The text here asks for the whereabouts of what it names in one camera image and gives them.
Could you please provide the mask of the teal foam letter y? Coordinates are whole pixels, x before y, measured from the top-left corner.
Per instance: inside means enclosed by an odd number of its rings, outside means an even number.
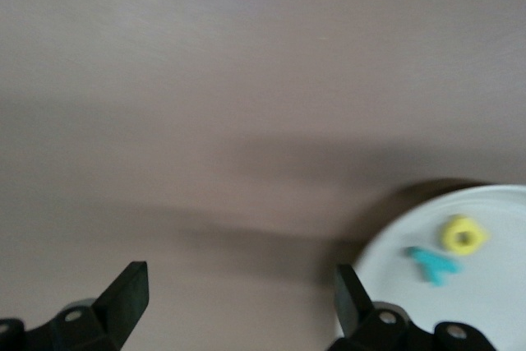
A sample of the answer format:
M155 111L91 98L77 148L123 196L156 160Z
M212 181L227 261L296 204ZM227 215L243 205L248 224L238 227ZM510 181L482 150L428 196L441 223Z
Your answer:
M424 279L436 287L445 285L448 275L456 275L462 270L454 259L426 248L409 247L408 255L421 269Z

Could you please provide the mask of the beige round plate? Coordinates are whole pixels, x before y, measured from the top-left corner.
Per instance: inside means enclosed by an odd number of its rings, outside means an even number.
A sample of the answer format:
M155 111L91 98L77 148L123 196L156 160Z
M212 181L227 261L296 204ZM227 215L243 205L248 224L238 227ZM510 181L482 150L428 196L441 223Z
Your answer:
M471 255L441 246L441 230L454 215L489 235ZM435 286L409 255L412 247L448 257L459 272L443 273ZM526 186L473 187L422 203L375 236L355 270L373 301L401 307L424 330L460 321L498 351L526 351Z

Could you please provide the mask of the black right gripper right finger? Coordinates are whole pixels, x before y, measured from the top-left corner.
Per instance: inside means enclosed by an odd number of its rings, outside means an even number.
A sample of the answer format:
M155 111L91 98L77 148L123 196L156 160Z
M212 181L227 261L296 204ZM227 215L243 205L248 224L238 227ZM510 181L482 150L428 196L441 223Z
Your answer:
M344 337L351 336L374 310L372 300L351 265L336 266L335 310Z

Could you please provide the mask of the yellow foam letter p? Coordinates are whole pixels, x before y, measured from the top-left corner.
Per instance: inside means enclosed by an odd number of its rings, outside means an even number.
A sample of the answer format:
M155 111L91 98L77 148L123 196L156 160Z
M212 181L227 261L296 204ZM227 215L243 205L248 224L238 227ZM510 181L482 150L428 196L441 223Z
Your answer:
M489 240L489 233L473 218L454 215L441 230L441 246L459 256L472 255Z

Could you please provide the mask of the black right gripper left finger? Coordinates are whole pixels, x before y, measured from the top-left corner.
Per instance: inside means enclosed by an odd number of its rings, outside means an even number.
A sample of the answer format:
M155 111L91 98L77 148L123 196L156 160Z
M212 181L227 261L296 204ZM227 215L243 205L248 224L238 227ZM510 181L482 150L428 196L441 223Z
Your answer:
M116 351L135 329L148 306L148 265L133 261L99 295L92 309Z

